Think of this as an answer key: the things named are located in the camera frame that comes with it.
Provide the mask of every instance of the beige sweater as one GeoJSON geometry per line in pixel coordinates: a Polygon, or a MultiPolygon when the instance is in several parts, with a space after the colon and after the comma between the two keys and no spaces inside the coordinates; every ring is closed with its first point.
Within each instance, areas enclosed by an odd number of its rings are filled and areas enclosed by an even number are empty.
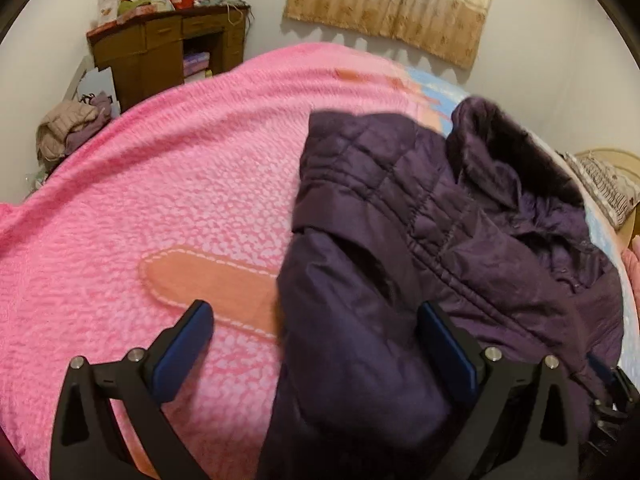
{"type": "Polygon", "coordinates": [[[43,117],[36,133],[38,160],[52,162],[65,154],[66,136],[81,130],[98,116],[95,106],[62,101],[43,117]]]}

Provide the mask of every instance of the pink blanket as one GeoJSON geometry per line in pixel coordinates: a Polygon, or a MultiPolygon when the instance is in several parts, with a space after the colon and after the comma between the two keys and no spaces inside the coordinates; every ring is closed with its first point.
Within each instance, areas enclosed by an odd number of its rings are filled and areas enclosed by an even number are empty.
{"type": "MultiPolygon", "coordinates": [[[[49,477],[69,359],[121,359],[180,315],[144,287],[142,258],[188,246],[252,272],[277,272],[314,108],[393,111],[440,124],[398,65],[303,44],[147,100],[24,204],[0,204],[0,425],[38,478],[49,477]]],[[[212,478],[254,472],[276,350],[273,340],[217,326],[202,366],[165,407],[212,478]]]]}

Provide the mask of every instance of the blue gripper pad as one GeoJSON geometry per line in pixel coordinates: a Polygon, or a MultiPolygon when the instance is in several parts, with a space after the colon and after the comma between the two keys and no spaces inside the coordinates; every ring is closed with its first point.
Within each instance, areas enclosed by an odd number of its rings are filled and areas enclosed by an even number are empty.
{"type": "Polygon", "coordinates": [[[146,384],[158,404],[170,402],[213,336],[213,310],[196,300],[172,328],[163,330],[149,347],[146,384]]]}
{"type": "Polygon", "coordinates": [[[453,400],[473,406],[484,380],[478,342],[466,330],[456,328],[439,306],[429,302],[418,308],[416,335],[422,352],[453,400]]]}

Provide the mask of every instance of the bed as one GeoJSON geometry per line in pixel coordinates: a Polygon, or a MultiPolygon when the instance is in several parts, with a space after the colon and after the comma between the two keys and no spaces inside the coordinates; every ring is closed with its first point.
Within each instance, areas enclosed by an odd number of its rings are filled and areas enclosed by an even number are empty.
{"type": "MultiPolygon", "coordinates": [[[[73,356],[121,359],[198,297],[216,309],[214,340],[164,411],[212,478],[250,478],[278,376],[278,321],[265,312],[276,302],[309,112],[398,112],[446,136],[464,97],[381,57],[301,44],[143,102],[24,204],[0,205],[0,426],[26,465],[49,477],[73,356]]],[[[616,235],[587,195],[585,204],[593,242],[620,271],[621,364],[640,384],[638,318],[616,235]]],[[[153,475],[115,409],[136,463],[153,475]]]]}

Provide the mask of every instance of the metal screw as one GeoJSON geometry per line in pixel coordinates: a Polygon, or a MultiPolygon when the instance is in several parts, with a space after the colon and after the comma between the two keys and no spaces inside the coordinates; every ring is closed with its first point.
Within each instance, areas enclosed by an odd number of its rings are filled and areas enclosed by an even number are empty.
{"type": "Polygon", "coordinates": [[[558,361],[558,358],[555,355],[548,355],[545,357],[545,365],[547,365],[552,370],[554,368],[558,368],[559,364],[560,361],[558,361]]]}
{"type": "Polygon", "coordinates": [[[500,352],[500,349],[495,346],[489,346],[484,349],[484,356],[489,359],[489,361],[493,361],[495,363],[502,359],[502,352],[500,352]]]}
{"type": "Polygon", "coordinates": [[[71,366],[74,370],[78,370],[84,364],[84,357],[81,355],[77,355],[71,361],[69,361],[69,366],[71,366]]]}
{"type": "Polygon", "coordinates": [[[137,363],[138,361],[141,361],[144,356],[145,356],[144,348],[132,348],[131,350],[129,350],[129,352],[127,352],[127,359],[135,363],[137,363]]]}

